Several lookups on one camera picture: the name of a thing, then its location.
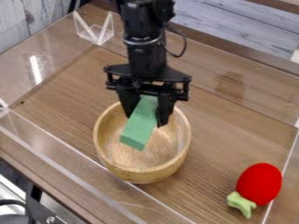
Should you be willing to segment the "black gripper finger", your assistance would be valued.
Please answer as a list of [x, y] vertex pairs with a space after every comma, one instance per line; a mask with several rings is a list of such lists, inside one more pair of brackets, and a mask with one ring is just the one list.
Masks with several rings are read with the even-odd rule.
[[135, 111], [136, 104], [140, 101], [140, 93], [136, 89], [124, 86], [116, 87], [116, 93], [125, 113], [125, 117], [129, 117]]
[[175, 98], [172, 93], [160, 93], [157, 95], [157, 126], [161, 127], [168, 123], [169, 115], [173, 112]]

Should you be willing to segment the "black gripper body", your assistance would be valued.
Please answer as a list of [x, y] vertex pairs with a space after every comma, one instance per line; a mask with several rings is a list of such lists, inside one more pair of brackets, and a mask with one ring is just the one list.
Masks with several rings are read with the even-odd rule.
[[189, 99], [192, 77], [167, 63], [164, 41], [125, 42], [128, 62], [104, 66], [107, 89], [115, 90], [121, 102], [137, 102], [141, 95], [167, 102]]

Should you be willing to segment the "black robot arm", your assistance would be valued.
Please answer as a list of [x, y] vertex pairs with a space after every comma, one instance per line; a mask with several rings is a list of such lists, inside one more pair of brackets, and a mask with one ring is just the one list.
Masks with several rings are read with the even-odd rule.
[[189, 99], [192, 77], [168, 66], [165, 30], [175, 17], [173, 0], [116, 0], [128, 62], [104, 67], [107, 88], [116, 91], [129, 116], [140, 98], [157, 98], [157, 125], [168, 124], [177, 101]]

